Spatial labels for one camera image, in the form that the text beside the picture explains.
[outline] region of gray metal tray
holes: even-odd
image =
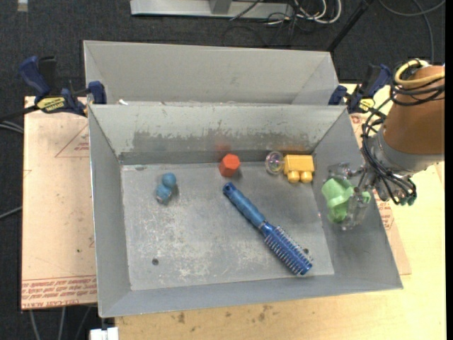
[[[328,167],[362,163],[326,52],[85,42],[90,105],[98,310],[102,317],[243,305],[401,288],[376,203],[354,230],[327,220]],[[118,105],[125,101],[126,106]],[[271,151],[312,154],[314,180],[265,171]],[[309,249],[296,278],[222,194],[217,165],[239,155],[231,181],[274,225]],[[165,172],[168,206],[155,199]]]

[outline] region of yellow toy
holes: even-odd
[[[310,183],[313,180],[314,163],[311,155],[286,155],[284,161],[283,173],[290,183]]]

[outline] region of blue rubber figure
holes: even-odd
[[[160,204],[167,205],[171,194],[176,186],[176,176],[173,173],[166,173],[162,176],[162,183],[157,186],[156,199]]]

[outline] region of hairbrush handle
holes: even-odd
[[[226,183],[223,187],[223,192],[244,217],[255,227],[261,227],[266,220],[265,216],[258,211],[256,206],[241,191],[236,189],[232,183]]]

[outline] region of metal stand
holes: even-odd
[[[253,1],[234,0],[131,0],[131,14],[166,16],[203,16],[233,18],[245,11]],[[257,3],[242,18],[266,19],[271,14],[289,14],[291,7],[281,3]]]

